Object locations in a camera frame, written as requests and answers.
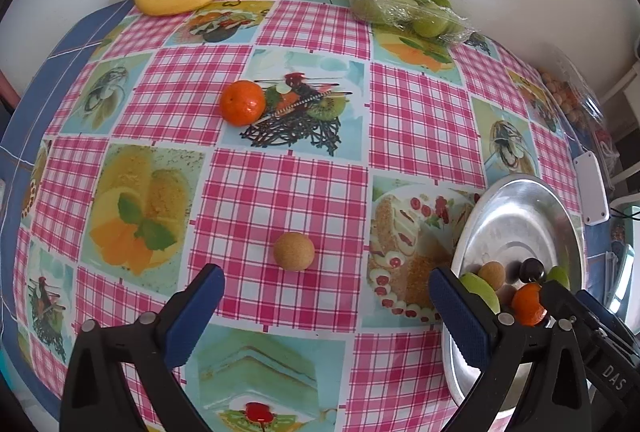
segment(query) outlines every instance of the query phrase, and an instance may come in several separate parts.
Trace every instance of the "plastic bag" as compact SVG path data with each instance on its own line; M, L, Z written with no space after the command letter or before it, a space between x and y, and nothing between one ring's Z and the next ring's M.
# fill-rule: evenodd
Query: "plastic bag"
M600 172L607 190L612 191L611 174L620 157L607 130L602 108L591 87L571 60L552 47L556 60L555 74L541 69L546 88L553 96L580 143L598 157Z
M350 4L359 20L413 32L426 40L461 44L475 31L462 0L350 0Z

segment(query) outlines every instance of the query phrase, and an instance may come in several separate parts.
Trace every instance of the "cherry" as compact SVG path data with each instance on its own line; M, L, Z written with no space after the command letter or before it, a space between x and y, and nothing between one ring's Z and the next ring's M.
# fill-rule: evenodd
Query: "cherry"
M244 406L244 415L252 423L271 423L273 421L273 414L270 411L269 405L264 403L251 402Z

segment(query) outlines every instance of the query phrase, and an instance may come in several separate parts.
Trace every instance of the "silver bowl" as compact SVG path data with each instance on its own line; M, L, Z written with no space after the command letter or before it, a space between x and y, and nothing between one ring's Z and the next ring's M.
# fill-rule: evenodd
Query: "silver bowl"
M494 183L474 207L460 236L451 270L457 276L476 273L482 264L495 260L507 269L507 281L520 288L522 282L514 278L517 265L529 257L539 259L545 271L555 265L564 267L573 293L584 287L578 238L564 206L551 187L537 177L512 174ZM442 332L442 356L451 397L460 405L480 371L466 364L446 326ZM497 418L513 413L529 369L530 364L518 368Z

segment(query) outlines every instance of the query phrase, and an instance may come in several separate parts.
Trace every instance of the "banana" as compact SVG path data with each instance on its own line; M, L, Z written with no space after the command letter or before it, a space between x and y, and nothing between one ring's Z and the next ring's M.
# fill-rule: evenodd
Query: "banana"
M145 15L162 17L199 9L213 0L133 0Z

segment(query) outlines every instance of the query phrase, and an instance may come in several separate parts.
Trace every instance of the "tangerine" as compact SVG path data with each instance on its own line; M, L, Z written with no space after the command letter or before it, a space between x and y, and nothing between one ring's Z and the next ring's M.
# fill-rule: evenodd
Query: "tangerine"
M532 282L518 289L511 300L515 318L523 326L542 322L546 309L540 304L540 284Z
M220 97L222 117L235 126L251 125L262 115L265 106L260 85L246 79L227 85Z

